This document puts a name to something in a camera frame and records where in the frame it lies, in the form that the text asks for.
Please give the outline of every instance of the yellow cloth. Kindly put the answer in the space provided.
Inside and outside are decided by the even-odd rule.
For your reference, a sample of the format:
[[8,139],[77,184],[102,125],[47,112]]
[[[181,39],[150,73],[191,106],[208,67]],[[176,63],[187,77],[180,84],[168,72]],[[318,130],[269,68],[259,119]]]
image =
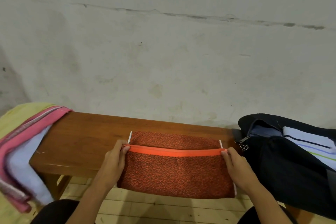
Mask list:
[[55,106],[51,103],[25,103],[10,109],[0,118],[0,139],[37,113]]

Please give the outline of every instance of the pink towel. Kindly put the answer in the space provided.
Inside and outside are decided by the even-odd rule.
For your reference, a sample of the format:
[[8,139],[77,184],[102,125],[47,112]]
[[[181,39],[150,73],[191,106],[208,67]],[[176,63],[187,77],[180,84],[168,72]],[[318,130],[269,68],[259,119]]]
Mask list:
[[59,107],[53,110],[57,106],[50,107],[37,115],[26,120],[19,128],[9,133],[0,142],[0,188],[5,194],[6,198],[11,204],[18,209],[21,213],[30,212],[31,206],[28,204],[30,196],[28,193],[7,173],[6,171],[6,155],[14,150],[17,146],[21,145],[25,141],[31,139],[35,135],[39,134],[44,128],[52,125],[59,120],[63,115],[72,111],[66,107]]

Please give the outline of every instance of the wooden bench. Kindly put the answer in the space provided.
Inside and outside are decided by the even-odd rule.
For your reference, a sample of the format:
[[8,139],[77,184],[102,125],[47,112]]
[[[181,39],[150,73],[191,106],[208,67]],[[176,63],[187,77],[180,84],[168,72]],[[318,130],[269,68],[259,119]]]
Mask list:
[[[105,153],[114,147],[118,139],[128,140],[131,131],[213,138],[221,140],[224,148],[240,150],[234,142],[233,131],[227,128],[71,112],[52,126],[30,164],[44,180],[54,199],[58,200],[72,176],[95,177]],[[291,212],[297,218],[304,215],[305,222],[301,224],[309,223],[306,221],[307,212],[294,208]]]

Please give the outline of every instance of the blue stripe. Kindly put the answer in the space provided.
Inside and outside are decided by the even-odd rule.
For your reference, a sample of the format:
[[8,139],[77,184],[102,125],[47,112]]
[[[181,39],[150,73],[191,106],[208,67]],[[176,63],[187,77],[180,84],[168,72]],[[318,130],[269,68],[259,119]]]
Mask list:
[[310,148],[310,149],[314,149],[314,150],[317,150],[317,151],[321,151],[321,152],[324,152],[326,154],[336,155],[336,153],[330,153],[330,152],[327,152],[327,151],[324,151],[324,150],[320,150],[320,149],[317,149],[317,148],[314,148],[314,147],[311,147],[311,146],[307,146],[307,145],[303,145],[303,144],[297,144],[297,145],[303,146],[303,147],[307,147],[307,148]]

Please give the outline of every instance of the folded cloth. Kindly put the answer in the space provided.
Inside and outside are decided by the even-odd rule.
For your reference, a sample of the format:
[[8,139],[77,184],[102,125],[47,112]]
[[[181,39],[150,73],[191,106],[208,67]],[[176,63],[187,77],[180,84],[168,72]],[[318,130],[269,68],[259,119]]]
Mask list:
[[171,197],[234,197],[221,151],[221,142],[214,139],[134,132],[117,186]]
[[336,170],[336,146],[328,137],[283,127],[283,136]]
[[0,118],[0,138],[12,132],[32,116],[52,106],[55,105],[51,103],[25,103],[10,109]]
[[35,118],[23,122],[22,127],[17,128],[7,136],[6,141],[0,144],[0,191],[20,212],[29,212],[31,206],[27,203],[30,194],[6,171],[7,154],[16,147],[41,133],[46,127],[52,125],[71,109],[55,106],[36,114]]
[[29,165],[29,160],[50,128],[51,125],[16,147],[7,155],[6,164],[9,174],[42,205],[47,205],[54,200],[44,182]]

